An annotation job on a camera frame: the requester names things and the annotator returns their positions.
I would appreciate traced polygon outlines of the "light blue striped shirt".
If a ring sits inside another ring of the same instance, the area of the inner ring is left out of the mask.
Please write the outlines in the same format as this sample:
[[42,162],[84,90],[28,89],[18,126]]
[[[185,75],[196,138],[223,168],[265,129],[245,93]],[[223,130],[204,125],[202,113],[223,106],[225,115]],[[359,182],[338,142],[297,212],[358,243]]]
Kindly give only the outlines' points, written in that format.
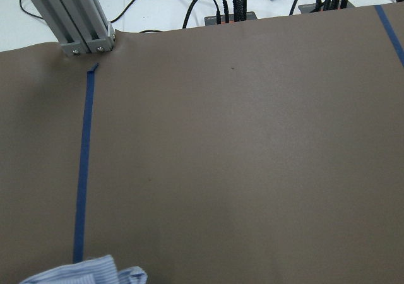
[[21,283],[147,283],[148,275],[139,266],[118,270],[111,255],[80,263],[58,266]]

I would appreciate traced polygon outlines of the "far black USB hub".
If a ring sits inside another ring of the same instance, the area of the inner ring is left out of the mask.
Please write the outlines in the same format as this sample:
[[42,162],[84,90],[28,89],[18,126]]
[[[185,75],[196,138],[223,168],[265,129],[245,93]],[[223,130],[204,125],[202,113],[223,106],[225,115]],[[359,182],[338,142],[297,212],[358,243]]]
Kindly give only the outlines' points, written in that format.
[[[258,19],[258,17],[256,16],[255,12],[248,11],[246,13],[246,20],[257,20],[257,19]],[[220,17],[220,21],[221,21],[221,24],[226,24],[225,15],[222,15]],[[207,16],[207,17],[204,18],[205,26],[217,25],[217,22],[218,22],[217,15]],[[229,22],[230,23],[235,22],[233,13],[229,14]]]

